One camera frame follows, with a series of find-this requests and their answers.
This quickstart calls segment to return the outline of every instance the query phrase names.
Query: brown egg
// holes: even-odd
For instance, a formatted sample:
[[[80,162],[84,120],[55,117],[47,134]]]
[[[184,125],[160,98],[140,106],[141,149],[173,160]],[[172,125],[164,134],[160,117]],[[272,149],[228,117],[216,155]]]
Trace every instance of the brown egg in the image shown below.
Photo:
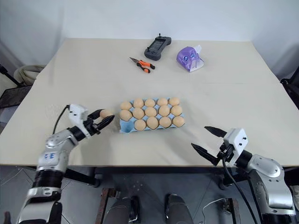
[[[174,119],[172,119],[172,123],[177,126],[177,127],[181,127],[184,125],[185,120],[183,117],[175,117]]]
[[[147,99],[144,103],[144,105],[148,107],[154,107],[156,105],[155,101],[153,99]]]
[[[159,124],[164,128],[168,128],[171,125],[171,120],[168,117],[162,117],[159,120]]]
[[[143,131],[146,127],[144,120],[136,120],[134,123],[134,127],[137,131]]]
[[[182,112],[183,109],[179,105],[174,106],[170,111],[170,113],[172,113],[174,116],[179,116]]]
[[[121,109],[122,110],[129,110],[132,107],[132,104],[128,101],[121,103]]]
[[[141,119],[144,117],[144,111],[143,109],[141,108],[135,108],[133,110],[133,116],[136,118],[136,119]]]
[[[159,114],[162,116],[162,117],[166,117],[170,112],[170,109],[167,105],[163,105],[159,108]]]
[[[101,112],[100,112],[100,117],[102,117],[102,118],[105,118],[105,117],[108,117],[111,115],[113,115],[113,113],[107,109],[101,110]]]
[[[169,99],[168,103],[169,103],[171,106],[179,105],[179,98],[177,98],[177,97],[172,97],[172,98]]]
[[[168,104],[168,100],[165,99],[165,98],[160,98],[160,99],[157,101],[157,104],[158,104],[159,106],[167,105],[167,104]]]
[[[155,118],[155,117],[149,117],[146,120],[146,124],[148,125],[148,127],[150,129],[156,129],[159,126],[159,122],[158,122],[157,118]]]
[[[148,117],[154,117],[157,115],[157,111],[154,107],[148,107],[145,109],[145,115]]]
[[[128,121],[128,120],[131,119],[132,113],[130,111],[127,111],[127,110],[121,110],[120,117],[121,117],[122,120]]]
[[[144,106],[143,100],[141,98],[137,98],[136,100],[134,100],[133,106],[135,108],[141,108]]]

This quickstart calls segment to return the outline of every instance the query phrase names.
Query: wall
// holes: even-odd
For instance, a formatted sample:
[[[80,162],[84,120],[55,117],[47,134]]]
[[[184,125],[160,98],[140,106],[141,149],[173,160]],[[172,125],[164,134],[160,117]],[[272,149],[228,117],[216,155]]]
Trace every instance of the wall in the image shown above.
[[[282,77],[299,65],[298,12],[298,0],[0,0],[0,41],[45,64],[65,37],[251,40]]]

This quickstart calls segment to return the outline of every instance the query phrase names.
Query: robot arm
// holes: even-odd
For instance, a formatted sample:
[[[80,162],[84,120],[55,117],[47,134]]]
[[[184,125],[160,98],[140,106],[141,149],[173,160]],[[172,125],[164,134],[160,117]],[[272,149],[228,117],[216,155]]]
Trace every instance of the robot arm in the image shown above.
[[[18,224],[60,224],[62,205],[61,181],[66,172],[69,155],[78,142],[90,138],[106,127],[114,115],[95,124],[100,116],[97,110],[88,115],[88,110],[80,105],[70,105],[69,118],[75,125],[51,135],[45,144],[45,151],[38,160],[35,181],[27,193],[20,212]]]
[[[285,173],[282,166],[273,159],[257,154],[252,155],[244,150],[248,144],[248,137],[242,128],[233,128],[229,132],[215,127],[205,128],[224,139],[217,157],[210,155],[207,150],[198,145],[192,144],[192,146],[215,166],[220,160],[225,159],[230,166],[236,166],[248,174],[261,222],[263,224],[297,223],[292,195],[284,181]]]

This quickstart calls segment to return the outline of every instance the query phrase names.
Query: black wire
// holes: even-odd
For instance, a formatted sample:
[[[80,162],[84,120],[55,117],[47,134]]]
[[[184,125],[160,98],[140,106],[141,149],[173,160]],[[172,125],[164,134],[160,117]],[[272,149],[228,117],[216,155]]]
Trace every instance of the black wire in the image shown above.
[[[63,115],[63,113],[65,112],[66,109],[70,108],[69,105],[66,105],[65,108],[62,110],[62,112],[60,113],[59,117],[57,118],[57,121],[55,123],[55,126],[54,126],[54,129],[53,129],[53,133],[52,134],[55,134],[55,131],[56,131],[56,126],[61,118],[61,116]]]
[[[225,160],[226,160],[226,158],[223,158],[223,159],[222,159],[222,164],[223,164],[225,173],[232,179],[232,181],[233,181],[233,183],[235,184],[236,188],[237,188],[238,191],[240,192],[240,194],[241,194],[241,196],[242,196],[244,202],[246,203],[246,205],[247,205],[247,207],[248,207],[248,209],[249,209],[249,211],[250,211],[250,213],[251,213],[251,216],[252,216],[252,218],[253,218],[254,223],[255,223],[255,224],[258,224],[258,222],[257,222],[257,220],[256,220],[256,217],[255,217],[255,215],[253,214],[253,210],[251,209],[251,206],[250,206],[250,204],[249,204],[249,202],[248,202],[246,196],[244,195],[243,191],[241,190],[241,188],[239,187],[239,185],[237,184],[237,182],[234,180],[233,176],[229,173],[228,168],[227,168],[227,166],[226,166],[226,164],[225,164]]]

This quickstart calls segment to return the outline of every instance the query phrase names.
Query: red-handled pliers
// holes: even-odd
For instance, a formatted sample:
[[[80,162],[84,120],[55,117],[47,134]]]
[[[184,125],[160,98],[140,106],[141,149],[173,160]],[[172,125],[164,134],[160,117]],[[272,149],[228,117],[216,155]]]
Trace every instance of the red-handled pliers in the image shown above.
[[[137,60],[137,59],[132,58],[132,57],[130,57],[130,58],[132,59],[133,62],[136,63],[136,65],[137,65],[138,67],[140,67],[140,68],[141,68],[143,71],[145,71],[146,73],[150,73],[150,70],[147,69],[147,68],[145,68],[145,67],[143,67],[143,65],[144,65],[144,66],[147,66],[147,67],[150,67],[150,68],[152,68],[152,69],[155,69],[155,68],[156,68],[156,67],[155,67],[154,65],[152,65],[151,63],[144,62],[144,61],[142,61],[142,60]]]

